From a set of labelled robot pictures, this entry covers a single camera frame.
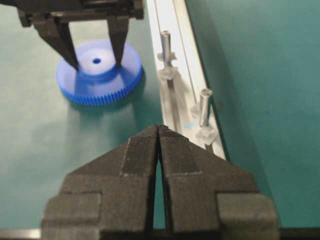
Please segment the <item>right gripper black opposite finger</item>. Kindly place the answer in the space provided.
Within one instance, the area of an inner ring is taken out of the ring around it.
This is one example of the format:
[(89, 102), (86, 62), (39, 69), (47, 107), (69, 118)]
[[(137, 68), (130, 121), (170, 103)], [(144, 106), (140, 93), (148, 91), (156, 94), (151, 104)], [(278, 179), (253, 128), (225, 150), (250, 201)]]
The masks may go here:
[(116, 62), (116, 68), (121, 68), (125, 42), (129, 30), (128, 18), (108, 18), (108, 33)]

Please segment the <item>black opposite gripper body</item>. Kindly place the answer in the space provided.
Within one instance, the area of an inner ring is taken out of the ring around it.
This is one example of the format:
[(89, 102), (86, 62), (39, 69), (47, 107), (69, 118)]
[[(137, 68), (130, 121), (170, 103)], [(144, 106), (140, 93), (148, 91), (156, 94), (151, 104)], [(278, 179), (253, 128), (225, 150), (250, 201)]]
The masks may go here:
[(143, 0), (18, 0), (27, 15), (59, 18), (62, 22), (103, 20), (110, 17), (144, 18)]

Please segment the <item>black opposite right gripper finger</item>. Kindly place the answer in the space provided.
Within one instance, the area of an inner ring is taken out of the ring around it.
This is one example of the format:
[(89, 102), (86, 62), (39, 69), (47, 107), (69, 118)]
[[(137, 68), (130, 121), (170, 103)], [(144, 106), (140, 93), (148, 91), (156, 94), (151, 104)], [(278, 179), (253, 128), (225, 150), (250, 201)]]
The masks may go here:
[(61, 22), (58, 17), (35, 17), (34, 27), (39, 36), (59, 53), (69, 65), (75, 70), (79, 69), (67, 22)]

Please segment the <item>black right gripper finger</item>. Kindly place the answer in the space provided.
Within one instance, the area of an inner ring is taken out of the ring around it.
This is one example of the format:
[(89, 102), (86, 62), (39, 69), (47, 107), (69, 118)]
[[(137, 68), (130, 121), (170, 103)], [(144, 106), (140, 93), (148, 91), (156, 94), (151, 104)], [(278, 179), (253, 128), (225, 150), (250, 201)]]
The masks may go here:
[(175, 240), (277, 240), (274, 202), (253, 176), (158, 128), (166, 227)]
[(158, 128), (68, 173), (47, 201), (43, 240), (146, 240), (153, 229)]

